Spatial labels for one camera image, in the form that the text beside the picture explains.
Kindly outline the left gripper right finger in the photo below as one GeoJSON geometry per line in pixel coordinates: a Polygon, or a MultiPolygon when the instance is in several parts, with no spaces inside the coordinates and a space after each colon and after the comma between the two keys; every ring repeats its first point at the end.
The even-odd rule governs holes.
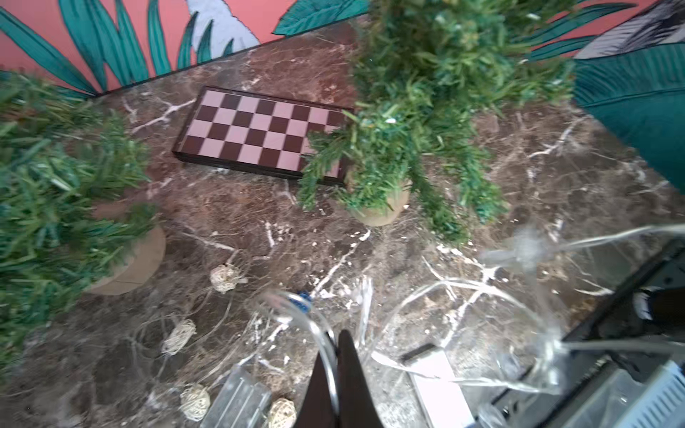
{"type": "Polygon", "coordinates": [[[338,337],[338,389],[342,428],[383,428],[376,412],[364,371],[348,330],[338,337]]]}

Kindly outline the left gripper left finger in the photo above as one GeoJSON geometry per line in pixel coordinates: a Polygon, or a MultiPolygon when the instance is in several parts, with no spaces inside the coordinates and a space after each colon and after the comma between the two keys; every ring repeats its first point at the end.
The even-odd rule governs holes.
{"type": "Polygon", "coordinates": [[[334,428],[336,424],[325,368],[321,356],[318,355],[293,428],[334,428]]]}

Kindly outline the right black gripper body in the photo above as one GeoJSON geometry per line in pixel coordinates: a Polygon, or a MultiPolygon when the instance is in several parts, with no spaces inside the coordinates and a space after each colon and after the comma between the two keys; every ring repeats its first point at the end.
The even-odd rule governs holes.
{"type": "Polygon", "coordinates": [[[632,274],[563,340],[558,394],[508,389],[494,427],[682,427],[684,241],[632,274]]]}

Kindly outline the clear battery box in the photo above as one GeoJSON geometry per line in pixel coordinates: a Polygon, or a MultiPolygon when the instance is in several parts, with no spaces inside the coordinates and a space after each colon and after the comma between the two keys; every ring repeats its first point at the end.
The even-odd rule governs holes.
{"type": "Polygon", "coordinates": [[[254,428],[267,426],[272,393],[242,366],[232,367],[201,428],[254,428]]]}
{"type": "Polygon", "coordinates": [[[425,344],[401,357],[429,427],[475,427],[465,396],[456,383],[444,381],[454,373],[444,349],[425,344]]]}

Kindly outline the small christmas tree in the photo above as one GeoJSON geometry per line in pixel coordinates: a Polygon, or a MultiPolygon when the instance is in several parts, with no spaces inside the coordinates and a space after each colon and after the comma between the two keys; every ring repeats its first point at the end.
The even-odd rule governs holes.
{"type": "Polygon", "coordinates": [[[357,103],[342,128],[310,135],[298,192],[314,208],[324,175],[351,164],[351,183],[337,199],[353,212],[389,207],[410,189],[427,228],[460,244],[467,224],[426,176],[441,164],[458,181],[460,204],[479,220],[503,214],[497,185],[486,176],[484,151],[471,143],[478,112],[565,98],[570,69],[561,60],[532,63],[532,35],[571,10],[570,1],[373,1],[353,63],[357,103]]]}
{"type": "Polygon", "coordinates": [[[134,203],[101,214],[147,179],[148,151],[119,114],[46,80],[1,75],[1,371],[28,335],[112,274],[154,224],[134,203]]]}

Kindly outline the brown checkered chess board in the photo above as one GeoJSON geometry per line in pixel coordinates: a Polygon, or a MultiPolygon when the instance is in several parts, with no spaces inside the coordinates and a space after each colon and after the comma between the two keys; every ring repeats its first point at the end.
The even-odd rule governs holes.
{"type": "Polygon", "coordinates": [[[182,162],[299,180],[309,135],[344,125],[352,109],[205,86],[171,152],[182,162]]]}

